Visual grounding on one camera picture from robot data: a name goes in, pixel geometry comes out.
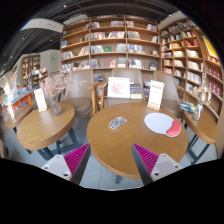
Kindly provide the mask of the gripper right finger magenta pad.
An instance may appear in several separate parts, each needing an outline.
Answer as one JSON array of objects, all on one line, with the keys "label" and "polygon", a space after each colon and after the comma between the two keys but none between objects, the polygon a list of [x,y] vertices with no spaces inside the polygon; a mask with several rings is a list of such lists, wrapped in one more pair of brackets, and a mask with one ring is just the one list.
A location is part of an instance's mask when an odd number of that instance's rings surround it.
[{"label": "gripper right finger magenta pad", "polygon": [[144,185],[182,169],[169,155],[158,155],[137,144],[132,144],[132,155]]}]

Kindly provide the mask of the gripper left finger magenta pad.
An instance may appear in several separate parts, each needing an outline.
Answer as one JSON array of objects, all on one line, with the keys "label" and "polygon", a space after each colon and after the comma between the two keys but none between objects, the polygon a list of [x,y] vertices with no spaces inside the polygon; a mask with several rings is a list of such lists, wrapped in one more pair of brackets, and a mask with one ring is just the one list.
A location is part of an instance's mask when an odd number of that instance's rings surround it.
[{"label": "gripper left finger magenta pad", "polygon": [[86,144],[65,156],[57,154],[50,159],[42,169],[79,185],[82,180],[90,152],[90,144]]}]

